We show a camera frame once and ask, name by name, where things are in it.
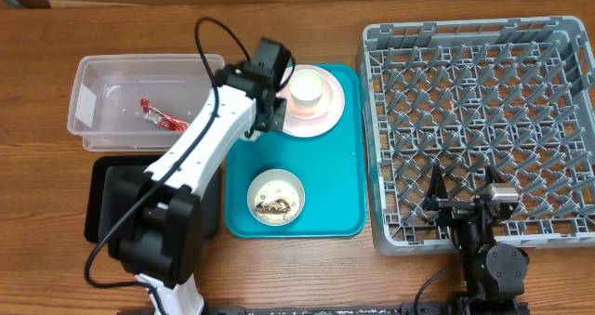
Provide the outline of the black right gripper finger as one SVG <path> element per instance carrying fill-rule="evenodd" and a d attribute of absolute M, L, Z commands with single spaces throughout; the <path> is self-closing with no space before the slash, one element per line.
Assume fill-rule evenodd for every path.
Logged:
<path fill-rule="evenodd" d="M 438 164 L 432 167 L 430 186 L 426 193 L 427 199 L 448 199 L 448 191 L 443 180 L 443 172 Z"/>
<path fill-rule="evenodd" d="M 504 182 L 504 178 L 492 165 L 489 164 L 485 167 L 485 184 L 487 186 L 491 184 L 501 184 Z"/>

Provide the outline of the cream cup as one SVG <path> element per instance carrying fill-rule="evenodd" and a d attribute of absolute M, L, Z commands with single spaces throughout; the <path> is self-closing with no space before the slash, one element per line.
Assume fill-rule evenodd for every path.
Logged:
<path fill-rule="evenodd" d="M 300 70 L 289 81 L 289 93 L 299 108 L 316 106 L 325 91 L 324 78 L 313 70 Z"/>

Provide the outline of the grey bowl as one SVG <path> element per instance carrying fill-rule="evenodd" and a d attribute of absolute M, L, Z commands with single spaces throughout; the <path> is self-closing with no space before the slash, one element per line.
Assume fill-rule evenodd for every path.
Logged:
<path fill-rule="evenodd" d="M 283 225 L 269 225 L 269 224 L 262 222 L 261 220 L 259 220 L 257 218 L 255 208 L 254 208 L 254 200 L 255 200 L 257 191 L 265 183 L 267 183 L 269 181 L 274 181 L 274 180 L 282 180 L 282 181 L 286 181 L 287 183 L 291 184 L 295 188 L 295 190 L 299 196 L 301 207 L 300 207 L 298 215 L 293 220 L 295 220 L 301 214 L 301 212 L 304 208 L 304 205 L 305 205 L 306 194 L 305 194 L 305 189 L 304 189 L 301 181 L 294 174 L 292 174 L 289 171 L 283 170 L 283 169 L 266 170 L 266 171 L 260 173 L 258 176 L 256 176 L 253 179 L 253 181 L 251 182 L 251 184 L 248 188 L 248 193 L 247 193 L 247 204 L 248 204 L 248 209 L 249 209 L 250 213 L 259 222 L 261 222 L 267 226 L 280 227 L 280 226 L 289 224 L 293 220 L 291 220 L 290 222 L 285 223 Z"/>

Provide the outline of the rice and food scraps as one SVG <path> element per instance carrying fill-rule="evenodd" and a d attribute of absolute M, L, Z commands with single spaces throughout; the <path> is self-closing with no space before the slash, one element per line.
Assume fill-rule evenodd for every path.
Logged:
<path fill-rule="evenodd" d="M 282 180 L 265 183 L 254 200 L 256 216 L 269 225 L 283 225 L 299 213 L 301 204 L 295 188 Z"/>

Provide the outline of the red snack wrapper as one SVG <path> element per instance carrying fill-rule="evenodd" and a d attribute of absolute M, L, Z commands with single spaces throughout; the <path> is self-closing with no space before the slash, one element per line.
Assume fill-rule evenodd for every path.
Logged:
<path fill-rule="evenodd" d="M 170 131 L 185 131 L 190 125 L 181 118 L 158 110 L 145 98 L 140 100 L 140 106 L 143 110 L 143 118 L 162 128 Z"/>

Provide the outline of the white napkin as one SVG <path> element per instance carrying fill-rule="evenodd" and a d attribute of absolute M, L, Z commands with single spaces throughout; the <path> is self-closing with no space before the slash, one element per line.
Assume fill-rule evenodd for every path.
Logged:
<path fill-rule="evenodd" d="M 256 141 L 259 136 L 261 135 L 260 131 L 245 131 L 241 136 L 240 139 L 243 141 Z"/>

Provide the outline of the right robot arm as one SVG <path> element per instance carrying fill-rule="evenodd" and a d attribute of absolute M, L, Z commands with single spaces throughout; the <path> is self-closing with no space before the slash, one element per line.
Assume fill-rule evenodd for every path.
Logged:
<path fill-rule="evenodd" d="M 470 201 L 452 199 L 443 172 L 432 167 L 423 208 L 438 214 L 435 224 L 451 231 L 451 241 L 461 256 L 465 292 L 453 294 L 456 314 L 522 314 L 516 297 L 524 293 L 529 256 L 521 248 L 499 243 L 493 226 L 511 217 L 520 194 L 491 165 L 485 184 Z"/>

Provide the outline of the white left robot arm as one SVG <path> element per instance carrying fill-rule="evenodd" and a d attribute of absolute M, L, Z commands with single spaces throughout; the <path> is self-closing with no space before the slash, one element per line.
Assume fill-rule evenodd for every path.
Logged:
<path fill-rule="evenodd" d="M 286 101 L 278 94 L 295 68 L 293 59 L 272 66 L 252 59 L 213 72 L 206 104 L 164 155 L 144 170 L 108 172 L 99 243 L 148 292 L 154 313 L 204 313 L 193 272 L 205 237 L 205 192 L 237 139 L 282 129 Z"/>

